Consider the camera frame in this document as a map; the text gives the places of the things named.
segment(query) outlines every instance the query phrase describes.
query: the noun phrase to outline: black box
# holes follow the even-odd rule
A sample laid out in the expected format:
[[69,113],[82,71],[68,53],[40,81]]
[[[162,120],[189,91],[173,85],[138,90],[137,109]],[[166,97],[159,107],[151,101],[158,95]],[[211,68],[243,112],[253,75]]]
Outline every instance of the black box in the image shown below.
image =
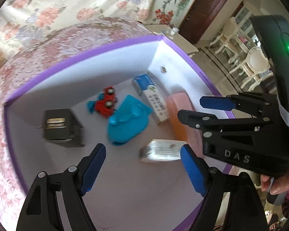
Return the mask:
[[70,109],[44,112],[44,140],[63,147],[83,147],[83,127]]

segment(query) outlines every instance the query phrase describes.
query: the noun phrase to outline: human hand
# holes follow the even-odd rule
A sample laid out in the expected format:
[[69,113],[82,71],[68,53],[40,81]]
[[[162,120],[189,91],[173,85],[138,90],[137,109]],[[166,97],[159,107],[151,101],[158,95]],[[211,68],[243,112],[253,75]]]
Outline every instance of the human hand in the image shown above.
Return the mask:
[[[270,186],[271,177],[261,175],[260,181],[261,181],[261,191],[264,192]],[[276,178],[274,180],[273,185],[270,189],[270,194],[276,195],[276,194],[280,194],[283,192],[287,192],[288,190],[289,190],[289,172],[285,174],[284,176]]]

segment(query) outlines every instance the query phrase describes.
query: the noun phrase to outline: finger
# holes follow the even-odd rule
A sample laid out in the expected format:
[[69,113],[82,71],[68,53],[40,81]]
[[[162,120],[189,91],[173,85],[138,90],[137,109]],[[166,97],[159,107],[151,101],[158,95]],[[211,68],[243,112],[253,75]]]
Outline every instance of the finger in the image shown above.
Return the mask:
[[261,182],[266,182],[269,179],[270,179],[270,176],[260,175],[260,181]]
[[269,176],[265,176],[265,175],[261,175],[260,176],[261,191],[262,192],[266,191],[269,188],[270,183],[271,183],[271,181],[269,179],[270,179]]
[[277,222],[272,223],[269,229],[274,230],[276,227],[276,224],[277,224]]
[[271,184],[270,180],[265,181],[265,182],[261,182],[261,191],[262,192],[267,191],[267,189],[269,188],[270,184]]
[[284,175],[274,180],[273,185],[270,189],[270,194],[276,195],[283,192],[287,192],[288,190],[289,190],[289,176]]

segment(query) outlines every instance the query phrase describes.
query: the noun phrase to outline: floral bedspread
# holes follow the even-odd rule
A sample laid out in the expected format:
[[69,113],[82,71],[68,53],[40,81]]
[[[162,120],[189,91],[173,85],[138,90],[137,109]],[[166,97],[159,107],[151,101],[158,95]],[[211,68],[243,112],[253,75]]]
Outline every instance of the floral bedspread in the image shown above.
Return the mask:
[[5,140],[3,105],[8,96],[56,63],[103,44],[152,34],[129,18],[101,18],[53,32],[44,44],[21,50],[0,69],[0,222],[16,229],[25,195],[18,182]]
[[0,68],[54,30],[98,17],[144,22],[153,0],[7,0],[0,9]]

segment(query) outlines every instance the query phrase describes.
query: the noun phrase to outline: silver packet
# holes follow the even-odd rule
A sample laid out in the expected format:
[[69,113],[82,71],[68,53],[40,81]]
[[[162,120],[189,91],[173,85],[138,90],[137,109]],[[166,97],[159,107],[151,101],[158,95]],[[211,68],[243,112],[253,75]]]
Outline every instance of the silver packet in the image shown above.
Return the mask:
[[139,150],[139,160],[146,163],[180,160],[180,150],[184,141],[153,139]]

